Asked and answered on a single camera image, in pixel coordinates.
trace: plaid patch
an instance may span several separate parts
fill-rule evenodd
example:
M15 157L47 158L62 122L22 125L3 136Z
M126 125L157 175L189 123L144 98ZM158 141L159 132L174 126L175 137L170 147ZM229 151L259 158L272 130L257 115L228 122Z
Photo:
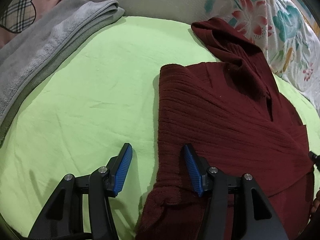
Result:
M36 19L36 9L32 0L12 0L0 19L0 27L12 33L20 33Z

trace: blue gripper pad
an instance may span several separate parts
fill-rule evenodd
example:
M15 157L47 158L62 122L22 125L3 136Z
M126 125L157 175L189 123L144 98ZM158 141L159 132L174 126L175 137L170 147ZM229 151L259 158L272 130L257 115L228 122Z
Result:
M132 146L128 143L126 144L126 147L127 148L125 149L124 155L115 174L115 185L113 187L113 192L116 196L120 191L122 191L125 177L127 176L129 166L132 160Z
M184 158L186 161L188 173L191 179L191 183L193 186L193 190L198 193L199 197L202 197L204 193L203 185L202 185L202 176L200 174L198 165L193 158L192 149L185 145L184 147Z

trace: dark red sweater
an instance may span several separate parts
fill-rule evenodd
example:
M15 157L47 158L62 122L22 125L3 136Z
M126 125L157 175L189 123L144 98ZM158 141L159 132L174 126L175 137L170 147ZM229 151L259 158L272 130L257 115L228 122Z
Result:
M136 240L196 239L206 199L192 190L180 154L185 143L227 174L251 173L294 239L306 226L313 201L306 127L279 93L257 46L217 18L191 28L223 63L161 68L159 170ZM227 220L225 239L232 207Z

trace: gray blanket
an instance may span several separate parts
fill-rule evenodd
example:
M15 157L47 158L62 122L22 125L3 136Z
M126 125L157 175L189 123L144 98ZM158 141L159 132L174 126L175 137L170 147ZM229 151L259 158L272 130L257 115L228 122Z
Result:
M27 95L89 36L123 13L115 0L63 0L0 49L0 146Z

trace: green bedsheet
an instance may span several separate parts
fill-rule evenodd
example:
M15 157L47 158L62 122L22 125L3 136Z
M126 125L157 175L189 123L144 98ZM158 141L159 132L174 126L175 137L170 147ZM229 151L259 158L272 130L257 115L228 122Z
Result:
M0 212L27 236L42 206L67 173L93 172L124 142L134 155L123 191L111 199L119 237L132 239L156 178L158 79L162 65L216 61L190 26L123 17L92 35L23 102L0 149ZM320 153L320 119L297 90L280 91L308 125ZM319 188L317 174L316 188ZM84 226L89 230L87 209Z

